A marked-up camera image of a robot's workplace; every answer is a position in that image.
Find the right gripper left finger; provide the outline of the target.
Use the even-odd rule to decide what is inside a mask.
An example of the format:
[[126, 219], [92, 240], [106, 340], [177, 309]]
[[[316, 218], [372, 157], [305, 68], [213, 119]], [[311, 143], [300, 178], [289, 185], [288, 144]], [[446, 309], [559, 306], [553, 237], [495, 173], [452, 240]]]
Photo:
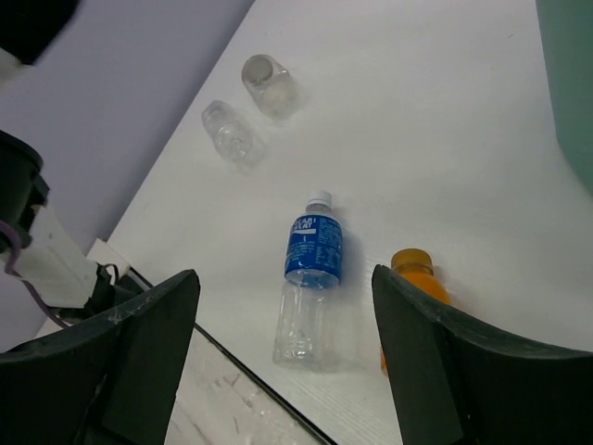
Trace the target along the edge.
[[1, 355], [4, 444], [162, 444], [194, 330], [193, 270]]

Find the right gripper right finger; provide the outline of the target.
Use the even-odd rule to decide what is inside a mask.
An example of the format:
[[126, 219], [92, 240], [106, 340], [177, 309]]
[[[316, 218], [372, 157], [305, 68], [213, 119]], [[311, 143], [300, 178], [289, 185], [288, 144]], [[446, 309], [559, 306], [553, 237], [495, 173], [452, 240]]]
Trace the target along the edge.
[[382, 265], [372, 297], [404, 443], [591, 443], [591, 353], [487, 324]]

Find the small orange juice bottle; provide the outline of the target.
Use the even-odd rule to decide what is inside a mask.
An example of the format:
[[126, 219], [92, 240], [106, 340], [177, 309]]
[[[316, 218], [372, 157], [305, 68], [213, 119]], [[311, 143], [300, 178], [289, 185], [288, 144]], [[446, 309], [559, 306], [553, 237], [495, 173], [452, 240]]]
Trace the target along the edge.
[[404, 248], [391, 259], [391, 269], [427, 295], [445, 304], [452, 300], [446, 288], [435, 276], [430, 255], [419, 248]]

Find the blue label clear bottle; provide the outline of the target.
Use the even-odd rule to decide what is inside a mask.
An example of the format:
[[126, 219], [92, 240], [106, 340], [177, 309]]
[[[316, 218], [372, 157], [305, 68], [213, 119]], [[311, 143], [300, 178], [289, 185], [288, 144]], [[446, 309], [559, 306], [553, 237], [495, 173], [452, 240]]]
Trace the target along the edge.
[[309, 196], [289, 232], [272, 360], [282, 367], [332, 367], [329, 305], [342, 281], [343, 230], [326, 191]]

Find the clear bottle green-white label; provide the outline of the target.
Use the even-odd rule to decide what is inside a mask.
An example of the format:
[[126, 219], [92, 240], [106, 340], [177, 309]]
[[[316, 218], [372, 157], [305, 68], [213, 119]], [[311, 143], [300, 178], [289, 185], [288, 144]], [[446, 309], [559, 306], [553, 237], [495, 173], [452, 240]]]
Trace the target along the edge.
[[213, 100], [201, 120], [219, 156], [238, 171], [250, 171], [264, 159], [266, 145], [231, 105]]

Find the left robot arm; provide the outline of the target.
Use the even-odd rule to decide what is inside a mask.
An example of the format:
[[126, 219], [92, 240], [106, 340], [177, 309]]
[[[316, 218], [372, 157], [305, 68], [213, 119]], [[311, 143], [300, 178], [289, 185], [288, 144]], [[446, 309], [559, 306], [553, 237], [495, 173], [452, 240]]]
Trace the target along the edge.
[[[35, 65], [67, 28], [76, 1], [4, 1], [1, 4], [1, 83]], [[1, 260], [40, 309], [66, 326], [111, 303], [109, 276], [88, 260], [48, 204], [44, 161], [29, 144], [1, 133]]]

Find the green plastic bin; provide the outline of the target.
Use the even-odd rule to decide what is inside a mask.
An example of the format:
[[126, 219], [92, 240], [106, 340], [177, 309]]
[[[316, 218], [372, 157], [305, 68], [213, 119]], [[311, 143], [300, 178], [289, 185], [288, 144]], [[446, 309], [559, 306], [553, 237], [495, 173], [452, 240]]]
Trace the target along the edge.
[[591, 192], [592, 3], [538, 0], [536, 13], [558, 144]]

